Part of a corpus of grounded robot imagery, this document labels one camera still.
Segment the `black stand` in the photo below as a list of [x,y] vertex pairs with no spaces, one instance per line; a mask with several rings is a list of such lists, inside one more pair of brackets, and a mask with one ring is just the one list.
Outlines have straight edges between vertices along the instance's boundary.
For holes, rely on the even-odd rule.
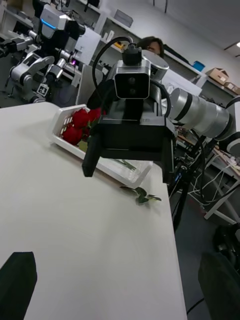
[[[213,139],[209,143],[206,144],[204,148],[205,157],[207,158],[212,152],[213,148],[217,142]],[[190,184],[195,176],[196,172],[202,165],[202,157],[199,155],[200,143],[198,142],[190,152],[188,152],[188,157],[192,157],[191,165],[186,159],[180,159],[179,164],[177,166],[177,170],[174,175],[173,183],[168,186],[168,194],[171,198],[176,192],[182,190],[181,196],[178,200],[177,211],[175,216],[173,217],[173,227],[174,232],[177,231],[182,214],[184,205],[188,196]]]

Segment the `gray floor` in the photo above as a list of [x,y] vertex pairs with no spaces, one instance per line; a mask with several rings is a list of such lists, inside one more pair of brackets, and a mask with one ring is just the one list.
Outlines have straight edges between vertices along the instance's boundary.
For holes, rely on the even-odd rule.
[[[178,195],[171,201],[174,208]],[[186,309],[203,298],[198,282],[198,271],[203,252],[213,252],[212,238],[217,225],[204,219],[199,204],[188,196],[181,223],[176,231],[176,247],[181,272]],[[199,304],[188,315],[188,320],[211,320],[205,302]]]

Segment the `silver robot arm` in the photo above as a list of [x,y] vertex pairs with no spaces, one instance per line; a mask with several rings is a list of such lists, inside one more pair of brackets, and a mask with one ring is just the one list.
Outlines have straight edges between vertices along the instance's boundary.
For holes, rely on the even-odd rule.
[[195,129],[200,135],[219,141],[219,147],[240,157],[240,97],[227,108],[207,102],[183,89],[175,89],[171,96],[170,120]]
[[38,34],[30,30],[27,37],[16,37],[7,39],[0,44],[0,58],[7,57],[19,51],[24,51],[28,46],[34,44],[38,40]]

